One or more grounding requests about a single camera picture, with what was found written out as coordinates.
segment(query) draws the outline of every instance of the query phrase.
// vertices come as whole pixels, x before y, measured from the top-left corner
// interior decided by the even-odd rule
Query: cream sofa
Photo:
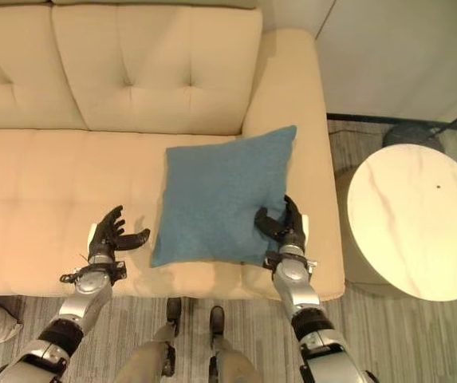
[[[287,191],[309,215],[323,299],[344,292],[333,167],[312,36],[262,35],[259,9],[0,6],[0,294],[61,296],[89,226],[123,204],[115,294],[276,298],[270,272],[229,263],[152,269],[164,151],[296,124]]]

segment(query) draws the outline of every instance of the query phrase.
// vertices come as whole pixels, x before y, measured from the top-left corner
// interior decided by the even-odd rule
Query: tufted backrest
[[[0,128],[234,135],[259,10],[0,7]]]

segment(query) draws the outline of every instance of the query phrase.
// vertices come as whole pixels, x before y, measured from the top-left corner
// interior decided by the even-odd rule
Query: wall
[[[264,30],[302,28],[317,36],[335,0],[260,0]]]
[[[457,0],[337,0],[317,49],[330,113],[457,117]]]

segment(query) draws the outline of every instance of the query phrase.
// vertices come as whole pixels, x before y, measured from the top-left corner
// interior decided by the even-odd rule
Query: black cable
[[[382,132],[382,133],[371,133],[371,132],[362,132],[360,130],[341,129],[341,130],[337,130],[335,132],[329,132],[329,135],[332,136],[333,134],[338,134],[338,133],[342,133],[342,132],[360,133],[360,134],[366,134],[368,136],[382,136],[384,134],[384,132]]]

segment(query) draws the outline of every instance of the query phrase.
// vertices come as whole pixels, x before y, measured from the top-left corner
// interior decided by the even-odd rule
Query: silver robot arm
[[[148,240],[150,231],[122,235],[122,207],[110,211],[94,226],[89,241],[89,265],[62,275],[61,282],[76,289],[61,305],[57,315],[9,365],[0,369],[0,383],[59,383],[83,337],[93,328],[102,307],[111,300],[112,286],[127,277],[124,262],[115,251],[131,250]]]
[[[362,371],[350,355],[340,332],[326,317],[321,301],[311,287],[315,262],[305,258],[302,218],[293,200],[286,196],[286,218],[279,223],[265,208],[255,216],[256,227],[276,240],[279,251],[266,254],[264,267],[273,271],[274,288],[282,300],[286,317],[294,329],[304,365],[301,376],[307,383],[369,383],[377,381]]]

